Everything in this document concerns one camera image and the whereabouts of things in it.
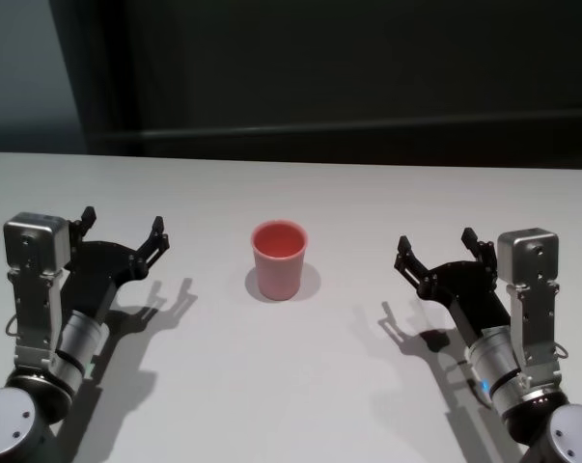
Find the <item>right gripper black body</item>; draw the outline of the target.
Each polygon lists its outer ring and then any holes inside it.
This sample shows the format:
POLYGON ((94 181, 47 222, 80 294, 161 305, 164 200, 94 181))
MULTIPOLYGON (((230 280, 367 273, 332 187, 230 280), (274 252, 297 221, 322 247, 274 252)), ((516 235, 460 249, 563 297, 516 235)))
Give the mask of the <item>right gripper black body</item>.
POLYGON ((464 342, 476 342, 485 329, 510 324, 495 293, 494 275, 479 262, 445 263, 418 280, 418 296, 444 306, 464 342))

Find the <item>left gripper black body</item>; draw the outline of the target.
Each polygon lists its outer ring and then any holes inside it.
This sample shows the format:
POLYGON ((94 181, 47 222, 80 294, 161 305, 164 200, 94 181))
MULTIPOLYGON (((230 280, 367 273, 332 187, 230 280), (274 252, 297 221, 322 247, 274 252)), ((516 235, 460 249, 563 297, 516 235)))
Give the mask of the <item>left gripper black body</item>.
POLYGON ((116 243, 87 241, 65 269, 69 271, 61 289, 65 319, 78 312, 104 321, 121 286, 147 276, 147 258, 116 243))

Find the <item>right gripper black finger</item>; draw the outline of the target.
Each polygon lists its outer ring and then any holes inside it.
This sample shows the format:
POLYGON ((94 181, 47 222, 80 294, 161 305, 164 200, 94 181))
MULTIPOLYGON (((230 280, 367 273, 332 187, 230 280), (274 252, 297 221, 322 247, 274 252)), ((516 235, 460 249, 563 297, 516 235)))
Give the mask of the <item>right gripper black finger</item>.
POLYGON ((482 241, 475 231, 467 227, 464 229, 461 241, 475 260, 481 263, 485 271, 495 280, 497 278, 497 257, 492 241, 482 241))
POLYGON ((412 251, 412 246, 406 235, 398 242, 394 268, 414 287, 418 295, 435 295, 435 270, 428 269, 412 251))

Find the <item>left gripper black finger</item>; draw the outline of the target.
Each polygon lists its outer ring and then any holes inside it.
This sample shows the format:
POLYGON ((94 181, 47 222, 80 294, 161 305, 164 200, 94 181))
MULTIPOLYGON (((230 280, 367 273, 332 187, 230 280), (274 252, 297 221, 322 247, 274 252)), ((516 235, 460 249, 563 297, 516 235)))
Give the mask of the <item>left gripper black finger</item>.
POLYGON ((78 250, 83 238, 91 229, 96 219, 95 209, 92 206, 87 206, 78 220, 69 221, 69 244, 72 251, 78 250))
POLYGON ((129 256, 132 279, 144 280, 149 275, 153 265, 169 248, 169 237, 165 233, 164 220, 161 216, 156 216, 149 237, 129 256))

